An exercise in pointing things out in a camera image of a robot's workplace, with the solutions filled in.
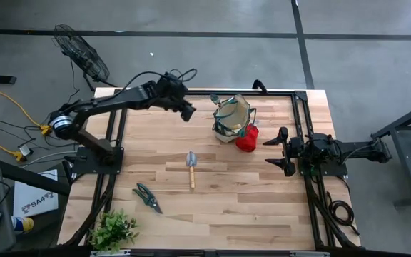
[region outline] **wooden tabletop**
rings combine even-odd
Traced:
[[[95,96],[112,93],[113,89],[97,88]],[[307,93],[315,132],[334,136],[326,93]],[[128,110],[124,164],[117,176],[112,208],[137,218],[141,234],[134,246],[124,248],[314,249],[302,177],[296,173],[287,178],[278,167],[264,162],[265,158],[282,156],[281,146],[262,145],[274,138],[281,126],[295,136],[291,100],[284,96],[245,98],[258,110],[260,133],[252,153],[215,138],[212,113],[216,106],[207,96],[187,97],[197,108],[188,123],[179,113],[156,107]],[[86,129],[104,138],[107,123],[108,114],[92,116]],[[189,151],[198,157],[194,191],[189,189],[185,162]],[[132,192],[137,182],[154,192],[164,214],[155,213]],[[70,239],[89,214],[95,183],[95,175],[85,175],[72,186],[58,243]],[[339,179],[326,177],[325,187],[333,199],[351,204]],[[318,220],[326,242],[323,219]],[[353,243],[360,244],[349,227],[341,229]]]

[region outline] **green leaves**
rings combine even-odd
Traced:
[[[120,251],[120,243],[122,241],[131,241],[134,244],[134,239],[139,236],[139,232],[133,231],[137,228],[137,220],[120,211],[112,211],[110,213],[102,213],[100,215],[99,228],[91,233],[91,245],[97,251],[108,251],[112,253]]]

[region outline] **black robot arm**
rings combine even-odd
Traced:
[[[64,104],[50,115],[49,124],[57,137],[74,140],[92,150],[100,162],[111,163],[113,149],[110,142],[97,139],[82,128],[90,116],[121,109],[140,110],[157,106],[165,110],[180,111],[181,118],[189,121],[196,109],[184,99],[187,91],[177,77],[165,73],[158,82],[149,81],[112,96]]]
[[[278,136],[269,140],[263,145],[283,145],[284,159],[266,159],[268,163],[280,167],[285,172],[285,176],[292,176],[295,173],[295,166],[291,162],[292,158],[298,158],[304,164],[320,168],[328,165],[341,166],[349,158],[366,158],[370,161],[386,163],[391,159],[391,154],[386,143],[375,139],[366,142],[350,142],[333,139],[331,135],[314,133],[306,143],[299,137],[292,137],[287,142],[288,130],[281,127]]]

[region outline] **wooden handle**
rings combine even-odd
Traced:
[[[190,167],[190,188],[194,189],[194,167]]]

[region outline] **gray floor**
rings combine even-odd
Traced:
[[[411,0],[298,2],[305,33],[411,34]],[[62,23],[86,30],[295,32],[289,0],[115,0],[111,4],[0,0],[0,28],[51,29]],[[110,81],[116,84],[145,70],[196,67],[198,76],[188,86],[249,87],[260,79],[269,88],[305,89],[297,39],[86,40],[107,63]],[[306,44],[315,88],[327,91],[338,139],[368,140],[372,132],[411,109],[411,41],[307,40]],[[19,101],[37,121],[73,92],[69,60],[51,36],[0,36],[0,74],[18,77],[16,85],[0,85],[0,90]],[[77,68],[76,86],[81,89],[78,97],[91,96]],[[30,125],[2,97],[0,119]],[[24,136],[23,131],[1,127]],[[12,149],[20,143],[3,132],[0,141]],[[397,157],[392,142],[388,143]],[[34,157],[46,153],[39,149]],[[15,163],[1,151],[0,159]],[[42,163],[30,169],[41,171],[51,165]],[[362,244],[369,249],[411,253],[411,207],[396,210],[392,205],[411,196],[410,182],[397,158],[385,165],[350,160],[347,167]]]

